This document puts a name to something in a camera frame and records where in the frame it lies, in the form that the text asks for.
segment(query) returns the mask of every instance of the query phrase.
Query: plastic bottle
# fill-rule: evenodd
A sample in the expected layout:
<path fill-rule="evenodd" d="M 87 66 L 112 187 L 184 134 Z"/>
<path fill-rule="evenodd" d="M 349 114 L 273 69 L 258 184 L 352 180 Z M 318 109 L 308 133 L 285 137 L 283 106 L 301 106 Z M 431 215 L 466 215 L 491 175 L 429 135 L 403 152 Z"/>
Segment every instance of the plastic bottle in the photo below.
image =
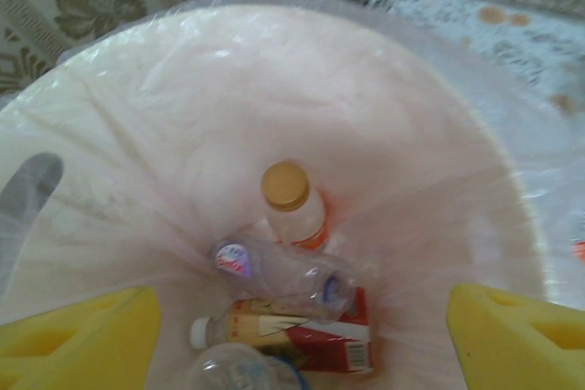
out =
<path fill-rule="evenodd" d="M 288 315 L 336 321 L 356 295 L 352 269 L 332 255 L 239 235 L 217 243 L 212 257 L 232 285 Z"/>
<path fill-rule="evenodd" d="M 262 177 L 266 217 L 283 244 L 311 250 L 328 238 L 323 198 L 311 187 L 304 169 L 294 162 L 279 162 Z"/>
<path fill-rule="evenodd" d="M 186 390 L 309 390 L 289 364 L 244 344 L 224 343 L 198 356 Z"/>

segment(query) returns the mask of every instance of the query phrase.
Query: red label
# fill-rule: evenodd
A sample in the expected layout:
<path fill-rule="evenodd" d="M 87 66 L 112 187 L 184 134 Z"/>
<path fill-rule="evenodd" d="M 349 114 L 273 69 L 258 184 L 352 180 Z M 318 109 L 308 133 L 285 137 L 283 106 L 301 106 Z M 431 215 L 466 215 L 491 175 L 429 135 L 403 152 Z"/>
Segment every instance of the red label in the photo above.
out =
<path fill-rule="evenodd" d="M 585 241 L 581 241 L 575 244 L 573 250 L 575 251 L 577 258 L 585 262 Z"/>
<path fill-rule="evenodd" d="M 286 330 L 303 352 L 301 370 L 333 373 L 369 372 L 373 368 L 366 293 L 358 288 L 353 307 L 337 322 L 308 322 Z"/>
<path fill-rule="evenodd" d="M 327 239 L 329 239 L 329 231 L 327 230 L 327 224 L 324 223 L 311 237 L 302 241 L 293 241 L 291 244 L 296 247 L 306 248 L 307 250 L 318 250 L 327 242 Z"/>

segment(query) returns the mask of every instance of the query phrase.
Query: trash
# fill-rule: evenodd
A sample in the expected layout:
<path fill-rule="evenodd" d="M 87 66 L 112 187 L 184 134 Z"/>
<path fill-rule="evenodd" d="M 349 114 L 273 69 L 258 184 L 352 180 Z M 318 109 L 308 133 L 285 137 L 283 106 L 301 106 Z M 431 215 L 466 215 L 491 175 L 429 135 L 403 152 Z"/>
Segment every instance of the trash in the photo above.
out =
<path fill-rule="evenodd" d="M 268 222 L 283 244 L 310 250 L 324 246 L 328 232 L 323 198 L 299 164 L 274 164 L 264 173 L 261 188 Z"/>
<path fill-rule="evenodd" d="M 244 235 L 219 242 L 212 255 L 233 286 L 254 298 L 273 300 L 288 315 L 335 321 L 356 294 L 353 270 L 332 255 Z"/>
<path fill-rule="evenodd" d="M 360 288 L 352 308 L 335 323 L 287 316 L 268 300 L 239 300 L 218 318 L 197 319 L 190 341 L 195 349 L 244 343 L 304 371 L 365 373 L 374 367 L 366 293 Z"/>

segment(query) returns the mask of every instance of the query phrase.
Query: trash bin liner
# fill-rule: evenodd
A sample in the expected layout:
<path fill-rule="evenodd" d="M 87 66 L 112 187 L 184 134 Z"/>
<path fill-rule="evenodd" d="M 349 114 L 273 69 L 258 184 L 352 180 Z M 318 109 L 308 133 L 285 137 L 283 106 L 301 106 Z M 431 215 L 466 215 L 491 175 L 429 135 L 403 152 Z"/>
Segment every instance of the trash bin liner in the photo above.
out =
<path fill-rule="evenodd" d="M 150 17 L 0 112 L 0 187 L 40 153 L 63 169 L 31 228 L 10 200 L 1 210 L 3 242 L 27 237 L 2 265 L 0 320 L 154 285 L 163 322 L 146 388 L 184 388 L 189 324 L 233 298 L 207 252 L 263 219 L 263 171 L 294 159 L 324 193 L 327 251 L 355 265 L 376 339 L 375 373 L 310 374 L 314 388 L 464 389 L 445 324 L 453 284 L 585 306 L 574 142 L 531 93 L 342 0 L 199 0 Z M 19 203 L 38 210 L 38 188 Z"/>

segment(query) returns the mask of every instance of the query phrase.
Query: white plastic bag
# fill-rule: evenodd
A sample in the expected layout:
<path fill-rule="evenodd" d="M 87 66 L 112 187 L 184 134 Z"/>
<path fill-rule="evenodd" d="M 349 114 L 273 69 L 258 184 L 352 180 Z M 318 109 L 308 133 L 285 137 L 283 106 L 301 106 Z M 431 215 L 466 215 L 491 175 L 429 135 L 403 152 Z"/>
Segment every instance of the white plastic bag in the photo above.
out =
<path fill-rule="evenodd" d="M 464 389 L 445 324 L 454 283 L 585 306 L 572 141 L 529 93 L 345 1 L 182 5 L 68 59 L 0 113 L 0 187 L 35 153 L 65 169 L 0 319 L 155 285 L 147 388 L 181 388 L 189 323 L 230 301 L 208 249 L 262 219 L 262 172 L 293 158 L 328 199 L 328 251 L 360 270 L 378 339 L 374 375 L 314 375 L 314 388 Z"/>

